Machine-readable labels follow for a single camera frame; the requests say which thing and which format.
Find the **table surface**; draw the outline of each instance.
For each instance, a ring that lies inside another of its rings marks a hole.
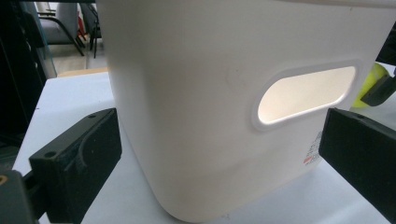
[[[114,107],[108,74],[48,80],[14,169],[30,171],[28,158],[83,117]],[[396,130],[396,94],[383,105],[355,111]],[[157,203],[120,126],[122,156],[82,223],[184,223]],[[43,216],[40,223],[49,223]],[[260,199],[207,223],[388,223],[334,169],[313,171]]]

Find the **screw hole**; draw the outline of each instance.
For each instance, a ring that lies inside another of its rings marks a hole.
[[[6,175],[0,175],[0,185],[3,185],[8,180]]]
[[[51,157],[53,157],[53,156],[55,156],[56,155],[56,152],[47,152],[45,155],[44,155],[44,157],[45,158],[51,158]]]

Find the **handle cutout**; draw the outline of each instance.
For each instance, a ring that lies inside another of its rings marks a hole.
[[[330,69],[275,82],[259,104],[259,119],[273,124],[324,106],[339,103],[356,74],[354,66]]]

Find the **white plastic container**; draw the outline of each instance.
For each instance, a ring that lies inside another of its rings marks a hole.
[[[190,222],[314,168],[327,108],[349,108],[396,20],[393,0],[97,6],[122,126],[159,203]]]

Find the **yellow object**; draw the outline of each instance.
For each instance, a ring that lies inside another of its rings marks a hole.
[[[361,97],[363,97],[364,94],[368,90],[370,90],[374,84],[382,77],[385,75],[388,75],[387,69],[383,67],[379,63],[374,63],[372,70],[370,71],[369,75],[367,75],[366,79],[363,82],[363,85],[361,86],[361,90],[359,91],[358,95],[356,96],[355,102],[353,102],[352,107],[366,107],[368,106],[366,103],[364,103],[361,100]]]

